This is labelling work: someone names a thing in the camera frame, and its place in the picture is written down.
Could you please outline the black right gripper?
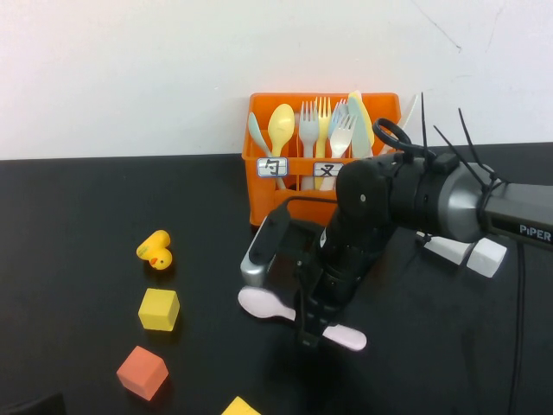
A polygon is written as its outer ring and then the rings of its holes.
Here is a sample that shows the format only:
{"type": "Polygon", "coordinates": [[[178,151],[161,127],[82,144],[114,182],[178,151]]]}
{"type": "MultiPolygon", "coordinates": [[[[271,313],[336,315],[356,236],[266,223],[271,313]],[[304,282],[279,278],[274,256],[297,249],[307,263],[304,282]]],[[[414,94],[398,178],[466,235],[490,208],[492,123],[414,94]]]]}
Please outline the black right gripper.
{"type": "Polygon", "coordinates": [[[318,347],[320,311],[327,327],[342,322],[345,307],[379,257],[378,228],[320,232],[298,275],[302,302],[296,309],[296,338],[302,347],[318,347]]]}

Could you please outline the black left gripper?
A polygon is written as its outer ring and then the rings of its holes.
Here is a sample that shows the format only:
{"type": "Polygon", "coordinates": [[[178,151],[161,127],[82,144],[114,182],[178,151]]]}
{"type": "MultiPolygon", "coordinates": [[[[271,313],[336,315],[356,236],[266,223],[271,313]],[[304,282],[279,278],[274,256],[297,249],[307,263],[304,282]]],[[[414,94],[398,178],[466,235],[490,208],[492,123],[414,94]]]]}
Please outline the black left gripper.
{"type": "Polygon", "coordinates": [[[62,393],[54,393],[24,402],[1,407],[2,415],[65,415],[62,393]]]}

